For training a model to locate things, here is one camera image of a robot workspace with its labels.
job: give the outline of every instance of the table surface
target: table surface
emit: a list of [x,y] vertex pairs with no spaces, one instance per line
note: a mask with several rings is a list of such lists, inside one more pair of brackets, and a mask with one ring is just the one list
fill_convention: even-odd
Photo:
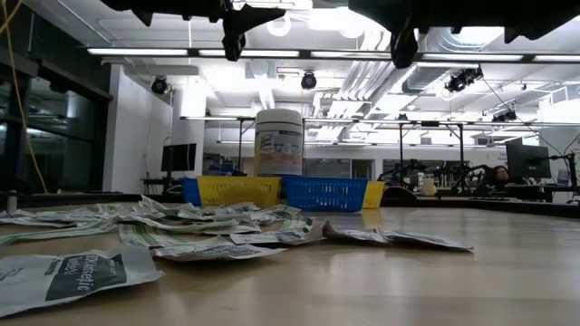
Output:
[[[472,209],[383,208],[329,215],[337,228],[392,228],[474,245],[473,254],[320,243],[264,259],[156,260],[155,283],[24,312],[0,325],[579,325],[580,225]],[[0,226],[0,234],[30,231]],[[0,247],[75,254],[116,233]]]

